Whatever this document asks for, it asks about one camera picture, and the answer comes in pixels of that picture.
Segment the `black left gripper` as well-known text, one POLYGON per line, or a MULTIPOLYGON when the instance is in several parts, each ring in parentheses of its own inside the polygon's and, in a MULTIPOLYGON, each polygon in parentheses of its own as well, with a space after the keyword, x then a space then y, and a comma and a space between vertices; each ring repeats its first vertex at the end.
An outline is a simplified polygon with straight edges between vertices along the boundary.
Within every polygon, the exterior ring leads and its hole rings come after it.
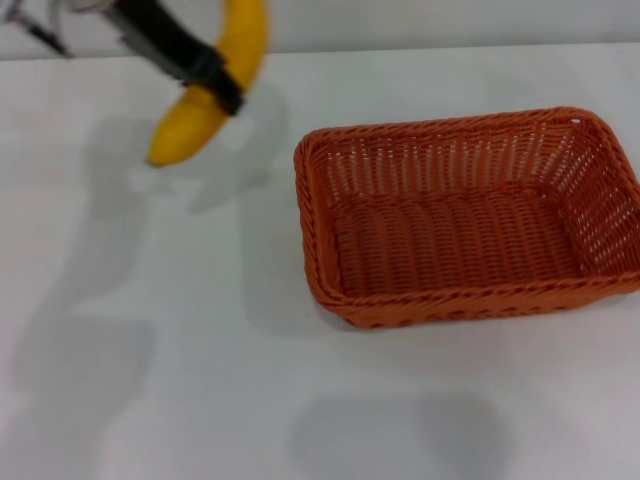
POLYGON ((207 90, 229 116, 243 107, 244 92, 223 56, 184 28, 160 1, 115 1, 107 19, 131 50, 174 79, 207 90))

